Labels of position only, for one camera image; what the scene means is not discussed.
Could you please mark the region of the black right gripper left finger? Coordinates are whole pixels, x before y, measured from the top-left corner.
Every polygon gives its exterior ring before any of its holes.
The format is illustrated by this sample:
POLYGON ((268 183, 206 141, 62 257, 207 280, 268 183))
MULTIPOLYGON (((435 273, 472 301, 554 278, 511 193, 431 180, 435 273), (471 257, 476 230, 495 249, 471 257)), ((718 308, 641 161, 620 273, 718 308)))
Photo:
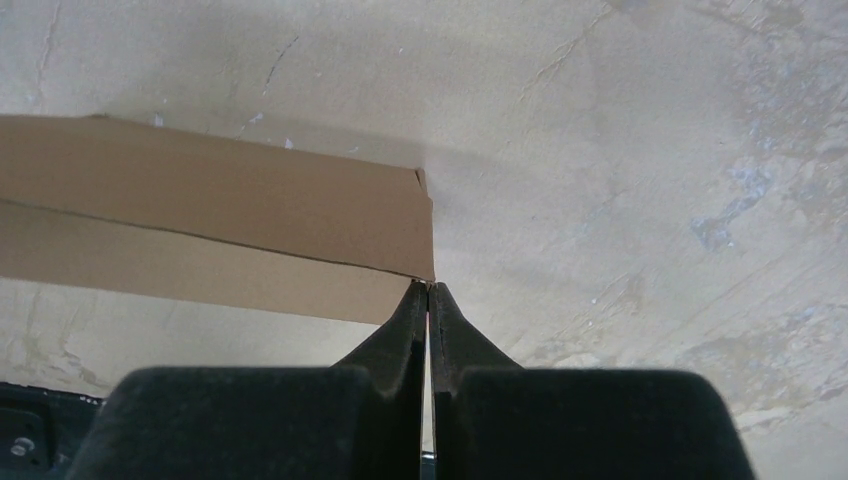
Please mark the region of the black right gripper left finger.
POLYGON ((416 479, 427 288, 328 367, 155 367, 107 398, 73 479, 416 479))

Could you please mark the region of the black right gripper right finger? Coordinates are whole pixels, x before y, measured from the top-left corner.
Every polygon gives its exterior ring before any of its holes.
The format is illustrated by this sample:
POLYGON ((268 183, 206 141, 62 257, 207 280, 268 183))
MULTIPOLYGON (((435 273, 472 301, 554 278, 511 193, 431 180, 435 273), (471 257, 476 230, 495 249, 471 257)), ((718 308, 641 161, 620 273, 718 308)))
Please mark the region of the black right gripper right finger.
POLYGON ((440 479, 751 479, 703 377, 668 369, 525 368, 429 291, 440 479))

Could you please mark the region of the brown cardboard box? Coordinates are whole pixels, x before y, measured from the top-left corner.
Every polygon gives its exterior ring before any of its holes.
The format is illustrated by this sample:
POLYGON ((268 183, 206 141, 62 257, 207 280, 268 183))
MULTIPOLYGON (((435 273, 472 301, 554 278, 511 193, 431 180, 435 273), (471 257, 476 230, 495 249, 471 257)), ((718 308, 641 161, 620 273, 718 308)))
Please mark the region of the brown cardboard box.
POLYGON ((435 278, 421 170, 105 116, 1 119, 8 278, 380 325, 435 278))

